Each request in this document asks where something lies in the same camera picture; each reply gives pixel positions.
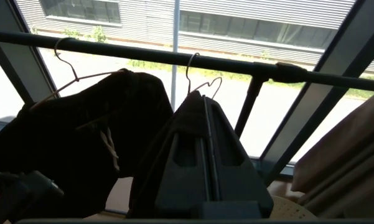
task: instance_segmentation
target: sunlit road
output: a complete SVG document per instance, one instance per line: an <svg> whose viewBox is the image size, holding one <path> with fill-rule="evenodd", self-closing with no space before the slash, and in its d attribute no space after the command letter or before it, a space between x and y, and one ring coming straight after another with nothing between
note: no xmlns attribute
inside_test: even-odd
<svg viewBox="0 0 374 224"><path fill-rule="evenodd" d="M66 84L72 79L70 67L53 57L52 51L43 50L42 56L57 87ZM127 60L122 58L99 56L76 57L74 54L70 55L67 53L63 53L62 57L69 60L74 65L75 70L80 76L107 71L109 72L123 67L128 67L126 64ZM142 72L142 70L138 68L129 69L134 70L135 72ZM163 81L170 97L171 74L169 72L144 72L148 72L159 77ZM93 85L102 78L103 77L98 77L76 83L70 88L64 90L62 92L62 96L77 93L80 90ZM203 82L209 81L208 78L200 77L198 75L192 75L191 79L192 89ZM216 84L210 88L205 87L202 89L201 93L212 96L216 87ZM246 96L247 88L247 82L224 80L220 91L215 97L215 100L220 103L232 126L235 126L238 119L239 112ZM298 93L299 90L292 88L283 88L274 85L263 86L241 138L241 142L249 155L260 156ZM179 73L176 82L176 107L183 102L186 94L187 79L185 78L184 74ZM337 124L349 112L354 110L362 103L362 100L343 98L334 108L331 114L319 126L313 136L306 142L303 148L297 153L294 160L299 159L328 130L333 128L335 124ZM0 118L15 116L22 105L23 102L21 98L18 96L14 87L12 87L11 83L0 67Z"/></svg>

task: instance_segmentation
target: wire hanger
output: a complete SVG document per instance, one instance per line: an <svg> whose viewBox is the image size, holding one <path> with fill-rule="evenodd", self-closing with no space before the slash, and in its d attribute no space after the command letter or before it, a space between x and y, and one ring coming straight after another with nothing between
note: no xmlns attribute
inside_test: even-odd
<svg viewBox="0 0 374 224"><path fill-rule="evenodd" d="M58 40L58 42L55 43L55 46L54 46L54 54L55 54L55 56L56 56L59 60L61 60L61 61L65 62L65 63L67 63L67 64L70 66L70 68L72 69L73 75L75 76L75 79L73 79L72 81L70 81L69 83L67 83L66 85L64 85L63 87L59 88L58 90L54 91L53 93L51 93L49 96L47 96L47 97L44 98L43 100L37 102L35 105L33 105L33 106L30 108L31 111L34 110L34 109L36 109L37 107L39 107L42 103L46 102L46 101L49 100L51 97L55 96L55 95L56 95L57 93L59 93L60 91L66 89L66 87L72 85L72 84L75 83L75 82L79 82L79 81L82 80L82 79L93 78L93 77L97 77L97 76L100 76L100 75L107 75L107 74L111 74L111 73L114 74L114 73L122 73L122 72L123 72L122 70L120 70L120 71L103 72L103 73L97 73L97 74L94 74L94 75L87 75L87 76L84 76L84 77L78 77L77 74L76 74L76 71L75 71L75 69L74 69L74 67L73 67L73 65L72 65L71 63L65 61L64 59L60 58L60 56L59 56L58 53L57 53L58 44L61 43L61 41L63 41L63 40L67 40L67 39L74 39L74 38L72 38L72 37L65 37L65 38L62 38L62 39Z"/></svg>
<svg viewBox="0 0 374 224"><path fill-rule="evenodd" d="M187 69L185 71L185 76L188 79L188 93L187 94L191 93L191 79L188 77L188 69L191 66L192 59L194 59L194 57L197 56L197 55L200 55L200 54L199 53L194 53L193 56L191 56L191 58L189 59L188 64L187 64ZM220 84L218 85L216 91L214 92L214 94L212 96L212 99L213 99L215 97L215 95L217 94L218 90L220 89L222 83L223 83L223 78L222 77L217 77L217 78L213 79L211 83L205 82L205 83L199 85L197 88L195 88L192 91L196 91L196 90L200 89L201 87L203 87L204 85L207 85L207 86L211 87L216 80L220 80Z"/></svg>

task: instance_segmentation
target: hanger hook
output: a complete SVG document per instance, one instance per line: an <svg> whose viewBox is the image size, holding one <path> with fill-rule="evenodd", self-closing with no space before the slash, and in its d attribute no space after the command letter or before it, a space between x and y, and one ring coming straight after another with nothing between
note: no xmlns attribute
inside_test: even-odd
<svg viewBox="0 0 374 224"><path fill-rule="evenodd" d="M191 93L191 79L189 79L189 77L188 77L188 69L191 66L192 59L194 59L194 57L196 55L200 55L200 54L198 52L194 53L193 56L191 56L191 58L189 58L189 61L188 61L188 64L187 64L187 69L185 71L185 77L187 77L187 79L188 79L188 94Z"/></svg>
<svg viewBox="0 0 374 224"><path fill-rule="evenodd" d="M217 78L213 79L211 83L209 83L209 82L205 82L205 83L199 85L197 88L195 88L195 89L192 90L192 91L197 91L198 89L200 89L200 88L201 88L202 86L204 86L204 85L207 85L207 86L211 87L211 86L213 85L213 83L214 83L216 80L220 80L220 84L218 84L218 87L217 87L216 91L214 92L214 94L213 94L213 96L212 96L212 99L214 99L214 97L216 96L217 92L219 91L220 87L221 87L222 84L223 84L223 78L222 78L222 77L217 77Z"/></svg>
<svg viewBox="0 0 374 224"><path fill-rule="evenodd" d="M76 71L75 71L75 69L73 68L72 64L69 63L69 62L67 62L67 61L65 61L64 59L60 58L60 56L59 56L58 53L57 53L58 44L61 43L61 41L63 41L63 40L67 40L67 39L74 39L74 38L73 38L73 37L64 37L64 38L59 39L59 40L57 41L57 43L55 43L55 46L54 46L54 54L55 54L55 56L56 56L59 60L61 60L61 61L65 62L65 63L67 63L67 64L70 66L70 68L72 69L73 75L75 76L75 81L76 81L76 82L79 82L79 77L77 77Z"/></svg>

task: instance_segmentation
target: window sill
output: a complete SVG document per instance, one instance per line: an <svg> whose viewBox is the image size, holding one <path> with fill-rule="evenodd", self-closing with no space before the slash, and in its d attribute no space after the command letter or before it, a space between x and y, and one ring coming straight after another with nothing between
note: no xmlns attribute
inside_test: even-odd
<svg viewBox="0 0 374 224"><path fill-rule="evenodd" d="M217 39L217 40L234 41L234 42L240 42L244 44L255 44L255 45L261 45L263 47L278 47L282 49L293 49L293 50L301 50L301 51L306 51L306 52L317 52L321 54L324 53L325 51L322 49L314 49L314 48L309 48L309 47L297 47L297 46L288 45L288 44L277 44L277 43L264 42L264 41L258 41L258 40L224 37L220 35L198 34L198 33L187 32L187 31L180 31L179 34L193 36L193 37L203 37L203 38L210 38L210 39Z"/></svg>
<svg viewBox="0 0 374 224"><path fill-rule="evenodd" d="M64 21L64 22L79 22L79 23L88 24L88 25L98 25L98 26L106 26L106 27L122 27L122 24L114 24L111 22L91 21L87 19L75 19L75 18L67 18L67 17L59 17L59 16L46 16L46 18L56 20L56 21Z"/></svg>

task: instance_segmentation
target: building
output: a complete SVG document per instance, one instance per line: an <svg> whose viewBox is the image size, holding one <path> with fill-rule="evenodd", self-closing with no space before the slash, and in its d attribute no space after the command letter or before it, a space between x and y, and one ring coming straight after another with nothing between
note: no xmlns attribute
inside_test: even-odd
<svg viewBox="0 0 374 224"><path fill-rule="evenodd" d="M354 0L181 0L179 46L315 65ZM17 0L30 27L171 45L174 0ZM374 73L374 61L367 68Z"/></svg>

